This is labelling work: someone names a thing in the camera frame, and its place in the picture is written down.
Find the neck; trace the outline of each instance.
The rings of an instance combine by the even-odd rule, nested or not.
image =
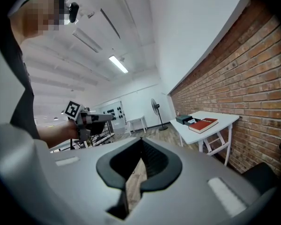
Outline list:
[[[20,46],[25,40],[24,35],[24,13],[21,10],[16,11],[10,16],[11,30],[14,34],[15,40]]]

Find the person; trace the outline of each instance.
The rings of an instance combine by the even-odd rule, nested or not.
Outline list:
[[[22,60],[21,43],[56,30],[63,17],[65,0],[26,0],[0,27],[0,51],[8,66],[24,86],[25,91],[15,108],[10,123],[26,130],[33,139],[45,141],[49,148],[68,139],[76,139],[77,128],[73,120],[53,127],[37,127],[34,122],[34,94],[29,74]]]

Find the fan base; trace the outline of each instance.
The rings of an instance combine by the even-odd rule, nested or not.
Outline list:
[[[168,129],[168,127],[166,125],[161,126],[161,127],[158,128],[159,131],[163,131],[163,130],[166,130],[166,129]]]

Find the book cover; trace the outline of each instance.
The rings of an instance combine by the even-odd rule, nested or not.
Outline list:
[[[188,126],[188,129],[197,132],[197,133],[203,133],[207,129],[211,128],[215,124],[217,124],[219,121],[218,119],[213,119],[213,118],[205,118],[202,119],[201,121],[198,121],[192,125]]]

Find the black shirt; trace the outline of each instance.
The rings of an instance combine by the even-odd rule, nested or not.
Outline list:
[[[40,139],[33,116],[34,95],[30,78],[22,60],[22,51],[11,30],[8,18],[2,21],[0,29],[0,51],[14,75],[25,88],[10,123],[27,131],[32,138]]]

